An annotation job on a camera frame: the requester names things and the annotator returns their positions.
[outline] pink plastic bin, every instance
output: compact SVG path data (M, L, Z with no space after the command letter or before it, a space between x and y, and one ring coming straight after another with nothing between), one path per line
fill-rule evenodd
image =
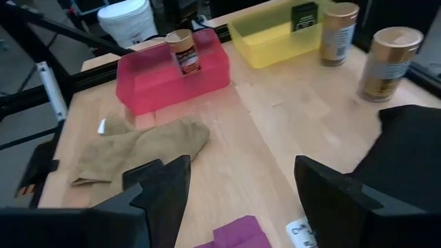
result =
M153 112L229 84L229 62L211 29L193 33L201 70L183 76L166 43L123 56L116 96L135 116Z

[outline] white label card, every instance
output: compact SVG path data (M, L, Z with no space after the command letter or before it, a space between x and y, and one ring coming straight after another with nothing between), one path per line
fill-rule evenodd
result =
M318 248L306 216L289 223L286 230L296 248Z
M101 122L99 123L99 127L98 127L97 132L99 134L103 135L104 131L105 131L105 119L102 119Z

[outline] black cable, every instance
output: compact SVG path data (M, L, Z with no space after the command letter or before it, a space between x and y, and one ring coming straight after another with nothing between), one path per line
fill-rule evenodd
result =
M194 22L197 23L199 26L203 27L203 28L211 28L214 29L213 27L207 26L204 23L202 23L199 19L195 18Z
M149 41L149 40L155 39L155 38L165 38L165 35L164 34L155 34L155 35L152 35L152 36L146 38L144 41Z

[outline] purple cloth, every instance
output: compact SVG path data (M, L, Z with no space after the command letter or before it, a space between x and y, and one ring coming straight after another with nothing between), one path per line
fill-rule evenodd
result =
M214 241L195 248L271 248L255 216L244 216L213 231Z
M236 245L234 248L271 248L269 240L265 234L254 236L249 240Z
M211 242L204 244L204 245L198 245L195 248L217 248L217 247L214 245L214 242L211 241Z
M216 248L232 248L257 235L265 235L255 216L244 216L213 231Z

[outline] white container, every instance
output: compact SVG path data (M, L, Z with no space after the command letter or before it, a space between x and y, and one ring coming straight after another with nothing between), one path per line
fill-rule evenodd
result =
M98 20L122 48L158 34L152 7L146 0L127 0L104 7L98 11Z

